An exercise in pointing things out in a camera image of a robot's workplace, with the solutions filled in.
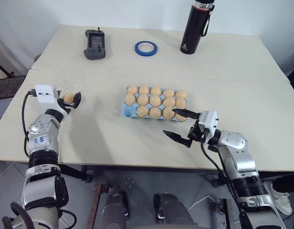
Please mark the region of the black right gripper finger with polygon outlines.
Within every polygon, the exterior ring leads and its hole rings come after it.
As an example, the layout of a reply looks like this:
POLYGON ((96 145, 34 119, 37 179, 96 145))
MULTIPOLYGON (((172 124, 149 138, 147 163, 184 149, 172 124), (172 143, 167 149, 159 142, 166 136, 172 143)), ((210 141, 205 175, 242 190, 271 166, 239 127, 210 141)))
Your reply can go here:
POLYGON ((177 142, 177 143, 180 143, 186 147, 191 147, 191 140, 190 139, 185 139, 185 138, 182 138, 181 135, 178 135, 176 133, 173 133, 171 131, 166 131, 166 130, 163 130, 163 133, 168 136, 170 139, 172 139, 173 141, 177 142))
POLYGON ((172 109, 172 111, 184 118, 199 119, 200 113, 195 113, 187 109, 172 109))

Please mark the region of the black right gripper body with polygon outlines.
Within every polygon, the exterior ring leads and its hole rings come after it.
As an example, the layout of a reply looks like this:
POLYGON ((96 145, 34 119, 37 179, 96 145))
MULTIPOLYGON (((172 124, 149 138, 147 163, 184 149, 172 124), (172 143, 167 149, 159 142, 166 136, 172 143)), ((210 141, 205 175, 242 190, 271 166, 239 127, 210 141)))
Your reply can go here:
POLYGON ((205 127, 199 126, 200 114, 197 114, 196 121, 193 126, 190 128, 188 133, 188 142, 186 143, 186 147, 191 147, 192 141, 205 143, 207 136, 209 134, 209 130, 205 127))

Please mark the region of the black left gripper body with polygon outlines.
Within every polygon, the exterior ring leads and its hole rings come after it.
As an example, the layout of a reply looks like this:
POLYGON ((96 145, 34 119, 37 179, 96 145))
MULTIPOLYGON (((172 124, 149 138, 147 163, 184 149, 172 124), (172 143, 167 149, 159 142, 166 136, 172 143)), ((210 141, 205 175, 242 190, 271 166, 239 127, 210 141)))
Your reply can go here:
POLYGON ((56 101, 58 104, 59 112, 62 113, 63 115, 68 115, 71 109, 69 107, 64 107, 62 103, 63 101, 72 102, 72 94, 66 94, 61 97, 61 90, 56 90, 55 92, 56 92, 56 101))

